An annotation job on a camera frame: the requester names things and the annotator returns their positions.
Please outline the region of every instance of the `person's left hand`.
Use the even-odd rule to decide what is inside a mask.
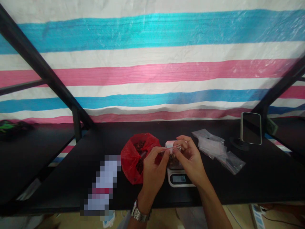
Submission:
[[[155,159],[164,147],[154,147],[144,159],[143,187],[138,195],[138,209],[143,214],[148,214],[153,201],[160,190],[166,172],[166,165],[169,159],[169,150],[166,150],[159,165],[155,164]]]

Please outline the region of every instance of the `striped tarp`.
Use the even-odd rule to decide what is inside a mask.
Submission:
[[[237,119],[305,50],[305,2],[2,0],[95,122]],[[0,87],[39,76],[0,37]],[[271,117],[305,110],[297,82]],[[0,120],[72,123],[47,85],[0,97]]]

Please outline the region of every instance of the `digital kitchen scale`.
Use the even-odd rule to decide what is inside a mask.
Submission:
[[[175,141],[167,141],[165,147],[172,148],[174,142]],[[167,178],[169,185],[173,188],[195,187],[186,175],[181,164],[171,169],[167,168]]]

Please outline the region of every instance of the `black shelf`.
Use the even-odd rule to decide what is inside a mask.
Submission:
[[[74,138],[73,124],[34,124],[0,142],[0,205],[14,200]]]
[[[294,153],[305,157],[305,120],[300,117],[274,118],[278,125],[274,139],[286,146]]]
[[[192,136],[191,131],[206,128],[229,144],[229,137],[239,135],[240,121],[126,122],[96,126],[97,129],[90,129],[50,174],[19,214],[79,211],[80,199],[84,198],[82,194],[88,195],[96,172],[100,170],[100,161],[104,160],[105,154],[119,155],[134,134],[149,132],[164,145],[180,134]],[[250,145],[249,152],[227,146],[246,162],[235,176],[217,160],[201,155],[222,204],[305,200],[304,167],[269,140],[264,138],[261,146]],[[140,189],[141,185],[131,185],[123,172],[118,172],[109,209],[131,208]],[[196,188],[172,188],[166,178],[153,208],[199,205],[201,201]]]

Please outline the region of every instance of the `wristwatch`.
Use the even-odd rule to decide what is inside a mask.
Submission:
[[[133,205],[133,209],[132,209],[132,212],[131,212],[131,216],[136,220],[136,221],[139,221],[141,223],[145,223],[149,220],[149,217],[150,217],[150,214],[151,214],[152,210],[150,210],[149,214],[148,215],[143,215],[139,209],[138,209],[138,200],[136,200],[134,202],[134,205]]]

